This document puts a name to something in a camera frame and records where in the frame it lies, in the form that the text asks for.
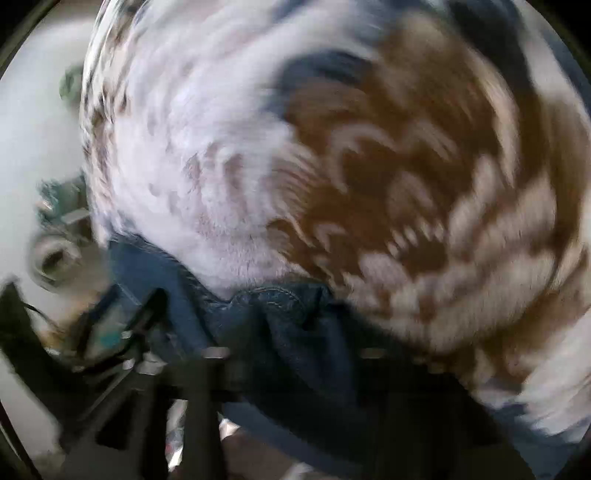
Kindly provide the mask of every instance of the white floor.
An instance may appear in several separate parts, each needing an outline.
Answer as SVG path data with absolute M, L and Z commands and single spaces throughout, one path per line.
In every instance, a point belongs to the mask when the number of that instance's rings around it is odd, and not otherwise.
M 0 283 L 20 278 L 26 301 L 59 319 L 85 290 L 50 293 L 35 285 L 25 267 L 37 229 L 34 203 L 41 179 L 64 180 L 82 166 L 77 111 L 59 97 L 64 71 L 84 59 L 100 0 L 62 0 L 37 25 L 0 79 Z M 53 448 L 56 428 L 0 358 L 0 400 L 30 455 Z

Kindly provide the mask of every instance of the teal object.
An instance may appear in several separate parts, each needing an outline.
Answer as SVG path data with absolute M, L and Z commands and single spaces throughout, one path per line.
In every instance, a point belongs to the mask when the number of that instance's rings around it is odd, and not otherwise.
M 43 181 L 38 191 L 41 200 L 37 205 L 37 218 L 43 228 L 60 224 L 61 218 L 67 213 L 88 208 L 83 174 L 63 183 Z

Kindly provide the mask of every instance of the white wall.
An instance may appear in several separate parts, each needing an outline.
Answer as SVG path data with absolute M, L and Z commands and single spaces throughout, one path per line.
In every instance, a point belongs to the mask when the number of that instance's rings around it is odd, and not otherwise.
M 35 285 L 25 267 L 37 229 L 33 205 L 41 179 L 67 179 L 82 166 L 77 112 L 59 97 L 64 71 L 84 59 L 100 0 L 62 0 L 37 25 L 0 79 L 0 281 L 21 279 L 27 302 L 59 319 L 80 291 L 56 295 Z M 84 283 L 82 290 L 96 289 Z M 0 399 L 31 455 L 50 450 L 52 419 L 0 357 Z

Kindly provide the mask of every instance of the green object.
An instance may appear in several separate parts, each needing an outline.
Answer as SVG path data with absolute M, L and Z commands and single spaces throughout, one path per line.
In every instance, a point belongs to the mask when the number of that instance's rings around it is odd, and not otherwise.
M 65 102 L 80 103 L 82 95 L 82 65 L 66 70 L 60 81 L 60 97 Z
M 43 228 L 60 224 L 67 213 L 88 208 L 83 174 L 63 183 L 43 181 L 38 190 L 41 199 L 37 204 L 37 218 Z

